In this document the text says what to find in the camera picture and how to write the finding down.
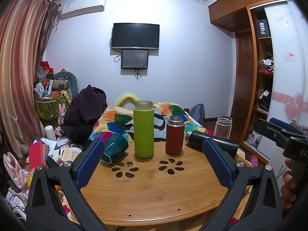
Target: air conditioner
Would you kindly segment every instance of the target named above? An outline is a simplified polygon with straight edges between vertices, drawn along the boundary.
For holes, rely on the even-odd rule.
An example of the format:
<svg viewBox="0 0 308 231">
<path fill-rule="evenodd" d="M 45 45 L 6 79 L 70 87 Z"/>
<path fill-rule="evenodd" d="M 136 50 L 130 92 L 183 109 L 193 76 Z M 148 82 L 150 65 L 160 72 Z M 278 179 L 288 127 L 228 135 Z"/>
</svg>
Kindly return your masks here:
<svg viewBox="0 0 308 231">
<path fill-rule="evenodd" d="M 62 9 L 62 19 L 104 11 L 106 0 L 75 0 L 65 3 Z"/>
</svg>

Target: green water bottle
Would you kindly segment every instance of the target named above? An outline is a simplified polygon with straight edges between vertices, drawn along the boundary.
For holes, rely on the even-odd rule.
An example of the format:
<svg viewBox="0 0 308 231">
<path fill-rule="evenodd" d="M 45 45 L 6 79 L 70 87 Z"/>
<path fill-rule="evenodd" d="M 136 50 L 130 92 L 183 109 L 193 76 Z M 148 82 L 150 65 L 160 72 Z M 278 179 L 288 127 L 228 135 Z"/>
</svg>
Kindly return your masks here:
<svg viewBox="0 0 308 231">
<path fill-rule="evenodd" d="M 150 158 L 154 155 L 154 108 L 151 101 L 136 101 L 134 108 L 135 155 Z"/>
</svg>

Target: curtain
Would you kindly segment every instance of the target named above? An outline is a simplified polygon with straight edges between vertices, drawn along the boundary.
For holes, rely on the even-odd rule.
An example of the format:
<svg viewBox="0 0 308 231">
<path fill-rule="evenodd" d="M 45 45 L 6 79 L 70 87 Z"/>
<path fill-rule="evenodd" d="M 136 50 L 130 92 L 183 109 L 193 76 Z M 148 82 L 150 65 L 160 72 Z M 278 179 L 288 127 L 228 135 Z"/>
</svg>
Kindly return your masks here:
<svg viewBox="0 0 308 231">
<path fill-rule="evenodd" d="M 51 34 L 53 23 L 59 13 L 59 4 L 60 0 L 52 0 L 45 15 L 41 34 L 39 37 L 36 68 L 41 64 L 41 60 L 43 58 L 43 54 L 46 50 L 47 43 Z"/>
<path fill-rule="evenodd" d="M 34 109 L 33 81 L 48 6 L 45 0 L 14 0 L 0 20 L 0 120 L 18 158 L 44 133 Z"/>
</svg>

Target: wall-mounted monitor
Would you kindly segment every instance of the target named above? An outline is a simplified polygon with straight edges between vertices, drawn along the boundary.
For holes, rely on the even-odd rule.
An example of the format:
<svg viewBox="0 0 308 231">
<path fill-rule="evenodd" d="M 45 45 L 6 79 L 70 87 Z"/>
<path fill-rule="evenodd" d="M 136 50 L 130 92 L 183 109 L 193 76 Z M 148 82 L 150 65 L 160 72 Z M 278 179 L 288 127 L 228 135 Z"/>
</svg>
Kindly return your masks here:
<svg viewBox="0 0 308 231">
<path fill-rule="evenodd" d="M 159 49 L 159 25 L 146 23 L 113 24 L 112 49 Z"/>
<path fill-rule="evenodd" d="M 123 50 L 121 68 L 123 69 L 147 69 L 147 50 Z"/>
</svg>

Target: blue gripper pad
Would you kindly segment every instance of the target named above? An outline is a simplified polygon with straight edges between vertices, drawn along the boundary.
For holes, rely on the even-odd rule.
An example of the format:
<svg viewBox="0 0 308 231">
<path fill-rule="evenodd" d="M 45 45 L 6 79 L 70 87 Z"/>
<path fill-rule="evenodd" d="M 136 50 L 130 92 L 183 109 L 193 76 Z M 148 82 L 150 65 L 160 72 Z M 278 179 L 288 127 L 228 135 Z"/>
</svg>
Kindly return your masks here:
<svg viewBox="0 0 308 231">
<path fill-rule="evenodd" d="M 81 189 L 88 184 L 104 152 L 104 141 L 99 138 L 95 138 L 87 150 L 81 152 L 83 153 L 82 156 L 77 160 L 76 164 L 74 162 L 73 167 L 73 170 L 75 170 L 74 179 L 76 188 Z"/>
<path fill-rule="evenodd" d="M 292 132 L 292 126 L 290 125 L 290 124 L 288 124 L 288 123 L 286 123 L 286 122 L 283 122 L 283 121 L 281 121 L 281 120 L 278 120 L 278 119 L 276 119 L 276 118 L 271 118 L 270 120 L 269 120 L 269 122 L 270 123 L 272 123 L 272 124 L 274 124 L 274 125 L 277 125 L 277 126 L 279 126 L 279 127 L 281 127 L 281 128 L 284 128 L 285 130 L 287 130 L 287 131 L 289 131 L 289 132 Z"/>
<path fill-rule="evenodd" d="M 232 157 L 223 151 L 212 138 L 203 142 L 203 153 L 214 170 L 220 184 L 230 190 L 236 176 Z"/>
</svg>

